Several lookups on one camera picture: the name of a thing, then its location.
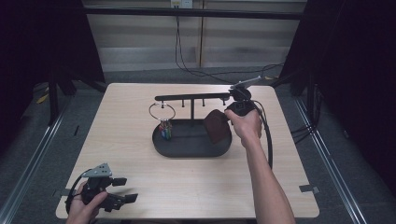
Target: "handheld controller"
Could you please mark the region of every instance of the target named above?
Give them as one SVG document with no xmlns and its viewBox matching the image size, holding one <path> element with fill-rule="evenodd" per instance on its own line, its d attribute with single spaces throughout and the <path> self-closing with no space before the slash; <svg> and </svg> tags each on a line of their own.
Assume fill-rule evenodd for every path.
<svg viewBox="0 0 396 224">
<path fill-rule="evenodd" d="M 234 102 L 227 106 L 227 109 L 231 109 L 236 115 L 244 117 L 248 112 L 255 109 L 250 101 L 251 94 L 247 89 L 235 88 L 230 90 L 230 94 Z"/>
<path fill-rule="evenodd" d="M 84 172 L 80 177 L 88 177 L 87 183 L 84 185 L 81 194 L 81 199 L 85 204 L 88 204 L 92 199 L 102 191 L 106 191 L 106 188 L 110 185 L 113 187 L 124 186 L 126 184 L 126 178 L 111 178 L 112 172 L 108 167 L 107 163 L 103 163 L 91 170 Z M 68 198 L 66 200 L 66 211 L 70 210 L 70 204 L 74 196 L 72 192 L 74 187 L 70 190 Z M 108 193 L 104 201 L 99 204 L 99 208 L 104 208 L 105 211 L 111 212 L 111 210 L 120 210 L 120 208 L 126 203 L 134 203 L 136 201 L 137 194 L 128 194 L 125 197 Z"/>
</svg>

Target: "metal rail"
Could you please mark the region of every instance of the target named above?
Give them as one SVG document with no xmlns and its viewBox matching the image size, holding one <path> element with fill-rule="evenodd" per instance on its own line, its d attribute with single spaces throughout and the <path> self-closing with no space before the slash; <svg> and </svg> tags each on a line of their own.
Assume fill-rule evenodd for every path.
<svg viewBox="0 0 396 224">
<path fill-rule="evenodd" d="M 309 120 L 309 117 L 306 114 L 306 108 L 303 101 L 300 98 L 296 98 L 295 102 L 304 120 L 305 125 L 309 127 L 311 125 L 311 121 Z M 345 182 L 340 171 L 338 170 L 337 165 L 332 159 L 332 154 L 330 153 L 329 149 L 327 148 L 326 144 L 324 143 L 317 129 L 311 132 L 311 137 L 315 143 L 315 146 L 317 147 L 320 157 L 323 159 L 327 171 L 329 172 L 329 175 L 332 178 L 332 182 L 334 183 L 346 207 L 346 210 L 348 211 L 350 217 L 352 218 L 353 223 L 366 224 L 367 221 L 364 218 L 363 212 L 361 211 L 358 202 L 356 201 L 355 197 L 353 196 L 352 192 L 347 186 L 347 183 Z"/>
<path fill-rule="evenodd" d="M 15 186 L 14 190 L 12 190 L 12 192 L 8 195 L 7 200 L 5 201 L 3 207 L 0 210 L 1 224 L 11 223 L 12 218 L 14 218 L 15 214 L 17 213 L 18 207 L 20 206 L 21 201 L 33 180 L 33 176 L 37 172 L 38 167 L 43 161 L 53 137 L 57 133 L 58 128 L 62 123 L 62 120 L 64 118 L 64 111 L 69 106 L 70 100 L 71 97 L 68 97 L 68 100 L 65 103 L 64 108 L 59 114 L 58 118 L 53 122 L 52 125 L 47 128 L 43 138 L 41 139 L 35 150 L 35 154 L 33 155 L 32 159 L 30 159 L 23 174 L 18 180 L 17 185 Z"/>
<path fill-rule="evenodd" d="M 306 15 L 303 12 L 241 11 L 165 7 L 41 7 L 39 10 L 46 13 L 66 14 L 216 17 L 293 21 L 301 20 L 303 18 L 322 19 L 327 17 L 327 15 Z"/>
</svg>

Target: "wall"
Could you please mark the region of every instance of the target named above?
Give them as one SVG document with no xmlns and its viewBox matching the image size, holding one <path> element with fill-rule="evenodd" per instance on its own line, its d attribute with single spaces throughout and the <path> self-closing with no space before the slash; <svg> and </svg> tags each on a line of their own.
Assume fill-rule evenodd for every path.
<svg viewBox="0 0 396 224">
<path fill-rule="evenodd" d="M 170 7 L 170 1 L 85 0 L 86 6 Z M 302 12 L 305 1 L 194 0 L 193 8 Z M 176 17 L 89 15 L 105 72 L 176 68 Z M 284 62 L 297 21 L 179 18 L 188 67 Z M 177 61 L 181 64 L 179 52 Z"/>
</svg>

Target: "black metal stand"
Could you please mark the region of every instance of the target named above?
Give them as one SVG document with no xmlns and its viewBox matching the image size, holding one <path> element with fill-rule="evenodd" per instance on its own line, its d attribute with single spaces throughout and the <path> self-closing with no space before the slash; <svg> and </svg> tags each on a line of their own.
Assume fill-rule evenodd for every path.
<svg viewBox="0 0 396 224">
<path fill-rule="evenodd" d="M 218 157 L 226 153 L 233 141 L 231 133 L 220 142 L 213 144 L 206 132 L 204 120 L 194 118 L 194 102 L 202 99 L 221 99 L 223 102 L 230 98 L 230 93 L 204 93 L 185 95 L 156 96 L 156 101 L 191 100 L 190 119 L 172 119 L 172 137 L 165 140 L 161 136 L 159 126 L 155 127 L 152 142 L 155 149 L 169 158 L 209 158 Z"/>
<path fill-rule="evenodd" d="M 58 118 L 59 103 L 57 87 L 62 90 L 64 95 L 75 95 L 76 87 L 72 79 L 77 78 L 88 86 L 99 92 L 105 92 L 106 87 L 90 80 L 89 78 L 81 77 L 71 70 L 63 69 L 61 66 L 53 66 L 49 71 L 49 105 L 50 105 L 50 118 L 49 125 Z"/>
</svg>

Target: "wooden table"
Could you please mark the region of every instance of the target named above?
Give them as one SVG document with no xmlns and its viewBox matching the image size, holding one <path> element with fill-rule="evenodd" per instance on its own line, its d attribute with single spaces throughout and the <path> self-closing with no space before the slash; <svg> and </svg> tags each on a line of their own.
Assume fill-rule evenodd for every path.
<svg viewBox="0 0 396 224">
<path fill-rule="evenodd" d="M 159 154 L 152 133 L 159 121 L 149 114 L 157 95 L 228 92 L 225 85 L 111 84 L 98 109 L 90 132 L 67 184 L 89 168 L 107 162 L 112 177 L 127 177 L 123 187 L 108 187 L 124 196 L 138 193 L 135 203 L 125 204 L 99 218 L 187 219 L 254 218 L 254 205 L 246 151 L 233 133 L 230 149 L 222 156 L 206 159 L 170 159 Z M 316 217 L 319 213 L 312 192 L 301 193 L 308 185 L 300 157 L 290 135 L 276 93 L 271 87 L 252 86 L 252 99 L 262 103 L 274 145 L 274 173 L 290 200 L 296 217 Z M 203 119 L 213 109 L 223 111 L 220 99 L 195 103 L 195 117 Z M 189 119 L 190 102 L 166 102 L 177 112 L 175 119 Z M 267 143 L 262 137 L 265 150 Z M 56 215 L 66 218 L 65 197 Z"/>
</svg>

